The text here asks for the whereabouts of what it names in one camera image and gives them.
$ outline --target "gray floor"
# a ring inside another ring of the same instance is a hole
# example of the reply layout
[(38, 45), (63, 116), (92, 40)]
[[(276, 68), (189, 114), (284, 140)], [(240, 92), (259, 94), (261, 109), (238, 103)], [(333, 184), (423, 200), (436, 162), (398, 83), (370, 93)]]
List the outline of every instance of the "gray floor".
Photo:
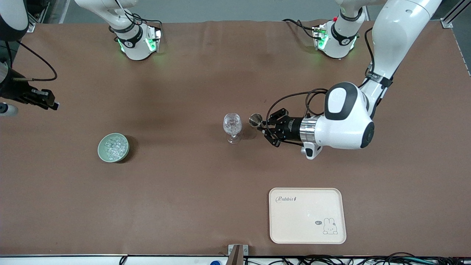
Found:
[(464, 61), (471, 65), (471, 8), (465, 9), (454, 21), (453, 32)]
[[(302, 21), (332, 19), (339, 7), (333, 0), (140, 0), (130, 8), (147, 19), (164, 23), (189, 23), (221, 20)], [(71, 0), (64, 23), (103, 23), (97, 15)]]

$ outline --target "clear glass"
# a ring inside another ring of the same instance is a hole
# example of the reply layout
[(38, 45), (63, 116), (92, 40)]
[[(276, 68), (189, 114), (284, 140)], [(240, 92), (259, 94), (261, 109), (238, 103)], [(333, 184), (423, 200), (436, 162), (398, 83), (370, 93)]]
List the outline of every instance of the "clear glass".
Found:
[(236, 144), (242, 139), (242, 121), (237, 113), (227, 113), (222, 124), (227, 133), (227, 141)]

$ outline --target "black cable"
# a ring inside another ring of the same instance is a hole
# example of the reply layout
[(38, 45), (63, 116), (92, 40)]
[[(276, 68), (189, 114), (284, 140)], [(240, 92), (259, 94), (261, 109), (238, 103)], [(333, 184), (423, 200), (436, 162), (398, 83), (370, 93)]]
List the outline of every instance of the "black cable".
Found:
[[(370, 72), (374, 72), (374, 55), (373, 55), (373, 51), (371, 50), (371, 46), (370, 46), (370, 42), (368, 41), (368, 32), (370, 32), (371, 30), (373, 29), (373, 27), (369, 28), (367, 31), (365, 31), (365, 42), (366, 42), (366, 46), (368, 47), (368, 51), (370, 52), (370, 57), (371, 57), (371, 69), (370, 69)], [(366, 79), (358, 88), (361, 88), (362, 86), (364, 86), (366, 84), (366, 82), (368, 82), (369, 79)]]
[(26, 78), (25, 81), (53, 81), (53, 80), (56, 80), (57, 79), (57, 72), (56, 70), (54, 69), (54, 67), (52, 67), (52, 65), (47, 62), (43, 57), (41, 57), (39, 54), (37, 54), (36, 52), (34, 52), (34, 50), (28, 48), (28, 46), (22, 44), (20, 41), (17, 41), (21, 46), (25, 47), (28, 51), (30, 51), (32, 54), (36, 55), (36, 57), (38, 57), (39, 59), (41, 59), (46, 65), (49, 66), (49, 68), (51, 68), (52, 72), (54, 73), (54, 77), (53, 78)]
[(128, 260), (128, 255), (122, 256), (121, 259), (119, 260), (119, 265), (123, 265), (126, 260)]
[(312, 28), (310, 28), (310, 27), (305, 27), (305, 26), (303, 26), (303, 25), (301, 25), (301, 24), (298, 24), (298, 22), (296, 22), (296, 21), (294, 21), (294, 20), (292, 20), (292, 19), (289, 19), (289, 18), (283, 19), (282, 21), (284, 21), (284, 22), (291, 22), (291, 23), (295, 24), (295, 25), (298, 26), (298, 27), (304, 27), (304, 28), (307, 29), (307, 30), (312, 30)]
[(5, 46), (8, 51), (8, 57), (10, 57), (10, 68), (13, 68), (13, 56), (11, 56), (10, 44), (8, 43), (8, 41), (5, 41)]
[[(3, 48), (5, 48), (5, 49), (7, 48), (5, 45), (0, 45), (0, 47), (3, 47)], [(15, 50), (15, 49), (10, 49), (10, 50), (12, 50), (12, 51), (14, 51), (14, 52), (17, 52), (17, 50)]]
[(306, 35), (309, 36), (309, 37), (312, 38), (312, 39), (315, 39), (315, 40), (320, 40), (320, 39), (321, 39), (321, 38), (319, 38), (319, 37), (314, 37), (314, 36), (312, 36), (311, 34), (309, 34), (308, 30), (311, 30), (311, 31), (312, 31), (312, 27), (310, 28), (310, 27), (304, 26), (304, 25), (302, 24), (302, 22), (301, 22), (299, 19), (298, 19), (297, 22), (295, 22), (294, 20), (289, 19), (289, 18), (283, 19), (282, 21), (294, 23), (296, 26), (302, 28), (302, 30), (304, 30), (304, 32), (306, 33)]
[[(116, 4), (118, 4), (118, 6), (121, 8), (121, 4), (118, 2), (118, 0), (114, 0), (116, 2)], [(136, 14), (136, 13), (130, 13), (128, 11), (126, 11), (124, 8), (124, 14), (125, 16), (128, 18), (129, 21), (131, 21), (131, 23), (133, 23), (134, 25), (140, 25), (140, 24), (137, 24), (136, 22), (134, 22), (134, 19), (137, 19), (137, 20), (140, 20), (141, 23), (142, 22), (158, 22), (159, 23), (159, 30), (162, 30), (162, 21), (158, 20), (158, 19), (143, 19), (140, 15)]]
[(288, 264), (288, 265), (294, 265), (293, 262), (289, 261), (288, 259), (286, 259), (285, 257), (281, 258), (284, 263)]
[(366, 262), (368, 262), (370, 260), (376, 260), (378, 258), (381, 258), (381, 256), (370, 256), (370, 257), (367, 257), (364, 260), (360, 261), (357, 265), (364, 265)]
[(273, 264), (280, 263), (280, 262), (284, 263), (284, 260), (277, 260), (277, 261), (269, 263), (268, 265), (273, 265)]
[(303, 263), (304, 265), (309, 265), (309, 264), (306, 262), (306, 259), (305, 259), (305, 258), (298, 258), (298, 260), (299, 260), (299, 262), (300, 262), (298, 265), (300, 265), (301, 263)]
[(255, 264), (255, 265), (262, 265), (262, 264), (260, 264), (260, 263), (251, 261), (251, 260), (249, 260), (248, 258), (244, 259), (244, 261), (245, 261), (245, 264), (246, 264), (246, 265), (247, 265), (247, 263), (249, 263), (249, 262), (250, 262), (250, 263), (253, 263), (253, 264)]
[(387, 261), (388, 261), (388, 264), (390, 264), (391, 262), (393, 263), (402, 263), (402, 264), (411, 264), (411, 263), (415, 263), (415, 264), (423, 264), (423, 265), (431, 265), (431, 263), (433, 264), (433, 262), (429, 261), (429, 260), (436, 260), (437, 262), (439, 262), (436, 258), (435, 259), (430, 259), (430, 258), (418, 258), (410, 253), (407, 253), (407, 252), (396, 252), (396, 253), (393, 253), (391, 255), (388, 256), (387, 258)]
[(311, 113), (312, 115), (316, 115), (316, 116), (321, 116), (322, 114), (324, 114), (324, 112), (321, 112), (321, 113), (315, 113), (314, 111), (312, 111), (309, 107), (309, 104), (311, 103), (311, 100), (316, 96), (316, 95), (319, 95), (319, 94), (326, 94), (327, 93), (327, 89), (325, 88), (316, 88), (316, 89), (313, 89), (311, 90), (307, 96), (306, 96), (306, 101), (305, 101), (305, 104), (306, 104), (306, 113), (304, 114), (304, 116), (307, 114), (307, 112)]
[[(329, 256), (329, 255), (308, 255), (304, 257), (305, 259), (309, 259), (309, 264), (313, 262), (322, 262), (327, 265), (345, 265), (343, 261), (341, 261), (338, 257)], [(332, 260), (337, 260), (340, 264), (336, 264)]]

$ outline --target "black strap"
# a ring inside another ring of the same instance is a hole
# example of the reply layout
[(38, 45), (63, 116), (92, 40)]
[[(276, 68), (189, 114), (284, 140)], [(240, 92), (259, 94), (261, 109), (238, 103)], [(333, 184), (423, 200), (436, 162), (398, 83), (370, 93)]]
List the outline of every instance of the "black strap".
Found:
[(129, 31), (131, 31), (131, 30), (134, 28), (134, 26), (136, 26), (136, 19), (133, 18), (132, 20), (133, 20), (133, 21), (132, 21), (132, 24), (129, 25), (129, 26), (128, 26), (127, 28), (125, 28), (125, 29), (115, 29), (115, 28), (111, 28), (111, 29), (113, 29), (113, 31), (114, 31), (115, 33), (126, 33), (126, 32), (129, 32)]
[(360, 10), (358, 10), (358, 15), (356, 17), (346, 17), (344, 14), (342, 14), (342, 11), (340, 11), (340, 16), (344, 19), (344, 20), (347, 20), (347, 21), (357, 21), (360, 16), (361, 16), (361, 13), (363, 13), (363, 7), (360, 8)]
[(143, 32), (142, 27), (139, 27), (139, 31), (134, 37), (127, 40), (122, 39), (122, 38), (118, 38), (118, 39), (127, 48), (134, 48), (136, 46), (136, 43), (141, 40), (142, 32)]
[(378, 75), (373, 72), (368, 72), (366, 74), (366, 78), (368, 78), (369, 80), (375, 81), (378, 84), (383, 85), (385, 88), (390, 87), (392, 85), (392, 79), (388, 79), (382, 75)]
[(332, 27), (331, 27), (331, 30), (330, 30), (330, 31), (332, 32), (332, 37), (333, 37), (334, 39), (336, 39), (336, 40), (339, 42), (339, 45), (341, 45), (341, 46), (347, 46), (347, 45), (349, 45), (350, 42), (351, 42), (352, 40), (354, 40), (357, 35), (355, 34), (355, 35), (353, 35), (353, 36), (351, 36), (351, 37), (345, 37), (345, 36), (343, 36), (343, 35), (340, 35), (340, 33), (338, 33), (337, 30), (335, 29), (335, 23), (336, 23), (336, 22), (334, 22), (334, 23), (332, 24)]

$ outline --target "green led light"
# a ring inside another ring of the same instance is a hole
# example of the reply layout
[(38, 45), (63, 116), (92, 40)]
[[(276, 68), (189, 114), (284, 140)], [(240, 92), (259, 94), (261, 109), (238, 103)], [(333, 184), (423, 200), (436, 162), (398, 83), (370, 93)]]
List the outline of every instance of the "green led light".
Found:
[(149, 46), (150, 51), (155, 51), (156, 47), (155, 47), (155, 42), (153, 40), (146, 39), (146, 43)]
[(328, 40), (329, 40), (329, 36), (327, 34), (324, 34), (322, 39), (319, 40), (318, 48), (323, 50)]
[(119, 43), (119, 46), (121, 47), (121, 51), (122, 51), (122, 52), (125, 52), (125, 51), (124, 51), (124, 48), (122, 47), (121, 41), (120, 41), (119, 39), (118, 39), (118, 43)]
[(350, 50), (353, 49), (353, 45), (355, 45), (355, 41), (356, 41), (356, 40), (357, 40), (356, 37), (352, 40), (352, 45), (350, 46)]

